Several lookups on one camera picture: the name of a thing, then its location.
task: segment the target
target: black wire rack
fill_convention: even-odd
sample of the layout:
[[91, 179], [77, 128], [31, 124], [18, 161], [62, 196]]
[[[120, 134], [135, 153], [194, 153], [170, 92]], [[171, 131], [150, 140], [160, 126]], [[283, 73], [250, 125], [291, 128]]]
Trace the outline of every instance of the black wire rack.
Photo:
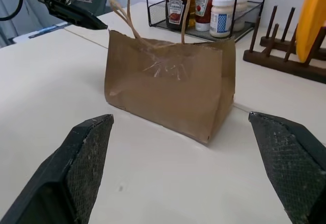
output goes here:
[[[149, 26], [167, 29], [172, 32], [180, 32], [180, 31], [171, 30], [166, 25], [165, 1], [161, 1], [161, 2], [158, 2], [155, 4], [151, 4], [151, 5], [149, 4], [148, 0], [146, 0], [146, 2], [147, 2], [147, 14], [148, 14]], [[255, 28], [257, 16], [261, 16], [261, 13], [262, 13], [263, 7], [264, 7], [264, 3], [265, 3], [265, 0], [262, 0], [261, 2], [248, 1], [247, 11], [244, 14], [242, 14], [241, 16], [238, 16], [237, 18], [235, 18], [235, 11], [236, 11], [236, 4], [237, 4], [237, 0], [235, 0], [234, 7], [233, 7], [231, 28], [230, 28], [231, 31], [230, 31], [230, 35], [227, 37], [224, 37], [224, 38], [212, 37], [209, 34], [209, 31], [200, 32], [200, 31], [197, 31], [194, 26], [188, 27], [185, 31], [185, 34], [188, 36], [194, 36], [197, 38], [201, 38], [204, 40], [210, 40], [210, 41], [218, 41], [220, 39], [225, 39], [225, 38], [234, 36], [235, 42], [237, 42]], [[246, 20], [244, 28], [240, 32], [234, 32], [233, 31], [234, 23], [235, 23], [235, 21], [237, 21], [241, 18], [244, 18]]]

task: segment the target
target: white countertop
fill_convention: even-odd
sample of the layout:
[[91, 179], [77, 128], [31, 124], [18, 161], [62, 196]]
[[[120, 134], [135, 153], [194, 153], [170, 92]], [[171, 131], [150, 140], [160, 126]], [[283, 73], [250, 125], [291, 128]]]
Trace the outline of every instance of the white countertop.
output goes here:
[[[135, 29], [144, 38], [180, 42], [180, 34], [167, 30], [149, 27], [146, 3], [131, 7], [131, 17]], [[114, 12], [99, 17], [109, 28], [133, 37], [130, 27]], [[108, 48], [108, 31], [92, 31], [77, 26], [66, 27], [66, 30], [87, 40]], [[243, 61], [243, 52], [250, 47], [252, 33], [236, 43], [236, 92], [235, 106], [246, 111], [261, 111], [275, 116], [285, 117], [305, 125], [320, 141], [326, 144], [326, 130], [323, 119], [326, 118], [326, 85], [297, 76], [264, 68]], [[259, 41], [266, 34], [266, 29], [258, 32], [255, 50], [262, 51]], [[185, 37], [187, 43], [203, 42], [194, 37]], [[283, 52], [272, 51], [273, 55]], [[290, 59], [297, 60], [295, 55]]]
[[0, 49], [0, 218], [74, 125], [113, 114], [90, 223], [291, 223], [247, 112], [234, 108], [205, 147], [108, 105], [106, 54], [65, 30]]

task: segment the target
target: black cable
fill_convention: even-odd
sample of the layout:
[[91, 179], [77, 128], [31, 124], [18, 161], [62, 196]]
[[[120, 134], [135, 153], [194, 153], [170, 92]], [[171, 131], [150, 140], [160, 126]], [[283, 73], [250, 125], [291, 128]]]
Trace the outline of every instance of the black cable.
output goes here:
[[13, 12], [11, 15], [9, 15], [7, 17], [0, 18], [0, 21], [7, 21], [7, 20], [10, 20], [13, 17], [15, 17], [19, 13], [19, 11], [21, 10], [22, 3], [23, 3], [23, 0], [19, 0], [18, 6], [17, 6], [15, 12]]

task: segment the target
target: heinz ketchup bottle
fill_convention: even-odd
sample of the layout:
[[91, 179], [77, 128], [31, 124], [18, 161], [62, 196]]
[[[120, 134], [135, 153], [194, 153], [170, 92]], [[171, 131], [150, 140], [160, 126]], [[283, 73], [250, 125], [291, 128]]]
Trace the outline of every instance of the heinz ketchup bottle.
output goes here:
[[196, 30], [200, 32], [209, 31], [210, 13], [213, 0], [195, 0], [196, 2]]
[[[168, 28], [177, 31], [181, 30], [186, 4], [187, 0], [166, 0], [166, 22]], [[189, 23], [189, 13], [186, 18], [187, 27]]]

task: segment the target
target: wooden dish rack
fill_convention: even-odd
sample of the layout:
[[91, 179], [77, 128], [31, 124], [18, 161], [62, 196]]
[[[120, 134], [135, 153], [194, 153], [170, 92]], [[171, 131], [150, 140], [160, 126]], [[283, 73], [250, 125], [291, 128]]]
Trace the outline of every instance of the wooden dish rack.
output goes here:
[[[253, 37], [251, 40], [250, 49], [244, 52], [243, 60], [249, 63], [261, 65], [267, 68], [275, 69], [288, 74], [300, 76], [302, 78], [306, 78], [309, 80], [314, 80], [326, 84], [326, 69], [310, 65], [312, 59], [326, 61], [326, 48], [321, 48], [321, 45], [326, 35], [326, 27], [322, 27], [320, 29], [319, 34], [310, 50], [307, 60], [304, 63], [292, 61], [289, 60], [289, 57], [292, 53], [296, 54], [296, 43], [295, 43], [296, 29], [290, 41], [285, 40], [285, 38], [293, 18], [295, 8], [291, 9], [281, 39], [276, 38], [276, 34], [279, 28], [278, 24], [275, 24], [273, 33], [270, 37], [270, 32], [273, 26], [276, 11], [277, 11], [277, 6], [274, 6], [266, 36], [262, 37], [260, 40], [260, 45], [266, 47], [265, 50], [262, 52], [254, 51], [254, 45], [256, 42], [258, 28], [260, 24], [260, 17], [258, 17], [256, 21]], [[284, 58], [270, 55], [270, 52], [273, 49], [286, 52]]]

